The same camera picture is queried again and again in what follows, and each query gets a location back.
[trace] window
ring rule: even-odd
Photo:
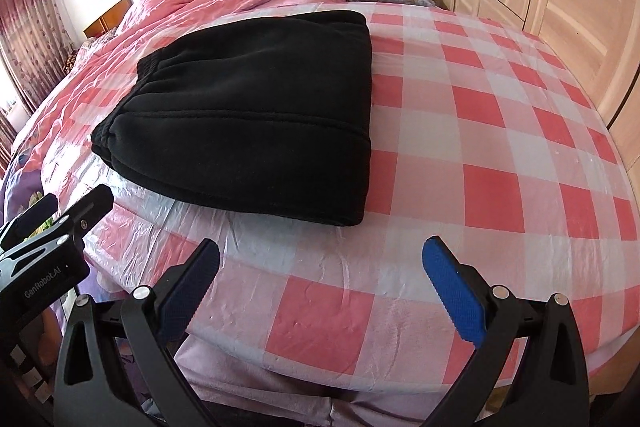
[[[9,111],[17,100],[18,95],[15,92],[14,84],[11,82],[9,72],[0,60],[0,109]]]

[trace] blue gripper pad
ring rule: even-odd
[[[158,310],[157,336],[161,346],[181,338],[219,269],[218,245],[205,239],[184,265],[173,266],[164,273],[161,280],[171,277],[174,270],[184,270]]]
[[[452,261],[452,254],[439,237],[428,239],[422,247],[422,266],[433,283],[460,337],[476,346],[486,335],[484,308],[463,280]]]

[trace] pink comforter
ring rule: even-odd
[[[47,97],[18,133],[14,151],[41,143],[38,151],[47,150],[58,128],[54,121],[61,116],[66,102],[85,88],[93,86],[108,71],[118,70],[129,52],[140,49],[154,35],[174,25],[185,26],[196,22],[210,22],[223,15],[245,12],[258,7],[294,6],[318,2],[343,2],[344,0],[141,0],[125,15],[116,32],[116,38],[99,49],[92,48],[90,57],[79,57],[72,73]],[[41,154],[34,154],[25,168],[39,168]]]

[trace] red curtain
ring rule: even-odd
[[[73,42],[54,0],[0,0],[0,46],[20,101],[33,113],[65,76]]]

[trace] checkered bedsheet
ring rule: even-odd
[[[361,225],[181,203],[127,182],[90,153],[91,129],[152,50],[240,18],[332,9],[363,13],[374,51]],[[597,112],[537,38],[439,9],[351,3],[214,22],[196,14],[113,54],[119,66],[101,63],[50,110],[57,124],[41,152],[44,187],[62,206],[100,182],[113,187],[116,206],[87,236],[87,254],[105,281],[129,290],[155,282],[202,238],[217,241],[222,269],[190,326],[199,338],[303,380],[438,390],[473,348],[422,270],[422,244],[435,234],[489,284],[523,298],[568,295],[587,353],[640,322],[638,209],[628,178]],[[514,345],[502,381],[513,378],[523,348]]]

